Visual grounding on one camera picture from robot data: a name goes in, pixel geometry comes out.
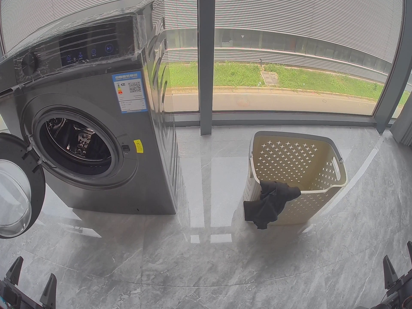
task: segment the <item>laundry basket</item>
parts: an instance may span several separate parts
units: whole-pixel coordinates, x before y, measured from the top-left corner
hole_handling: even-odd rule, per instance
[[[261,180],[301,190],[270,224],[306,223],[347,184],[343,159],[331,139],[277,131],[259,131],[250,143],[244,201],[260,200]]]

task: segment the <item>marble floor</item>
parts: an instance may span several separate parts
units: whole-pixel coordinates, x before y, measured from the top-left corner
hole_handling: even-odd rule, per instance
[[[241,197],[252,135],[331,138],[349,183],[308,225],[257,230]],[[174,216],[73,210],[50,190],[37,223],[0,240],[0,274],[24,258],[19,288],[39,300],[50,273],[57,308],[353,309],[383,298],[382,259],[411,269],[412,151],[389,131],[349,127],[180,128],[183,182]]]

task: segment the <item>grass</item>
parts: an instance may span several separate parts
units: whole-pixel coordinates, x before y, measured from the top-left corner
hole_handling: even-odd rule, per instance
[[[378,100],[383,85],[336,73],[286,68],[278,64],[266,64],[265,71],[276,72],[282,88],[327,91]]]
[[[379,99],[383,89],[382,84],[344,74],[287,68],[279,64],[265,64],[263,68],[264,71],[277,73],[281,88],[325,91],[365,97],[375,101]],[[217,62],[214,66],[214,85],[265,86],[260,71],[258,64]],[[170,78],[172,87],[197,87],[197,63],[170,63]],[[399,104],[403,105],[408,97],[409,92],[405,91]]]

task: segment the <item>open door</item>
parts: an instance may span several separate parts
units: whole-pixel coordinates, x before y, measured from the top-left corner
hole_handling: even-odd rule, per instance
[[[0,133],[0,238],[14,238],[30,229],[45,192],[39,156],[18,137]]]

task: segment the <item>washing machine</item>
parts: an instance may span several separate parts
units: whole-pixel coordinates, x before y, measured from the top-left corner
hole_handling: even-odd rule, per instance
[[[118,0],[59,19],[8,52],[0,237],[30,228],[45,183],[75,209],[176,213],[166,23],[164,0]]]

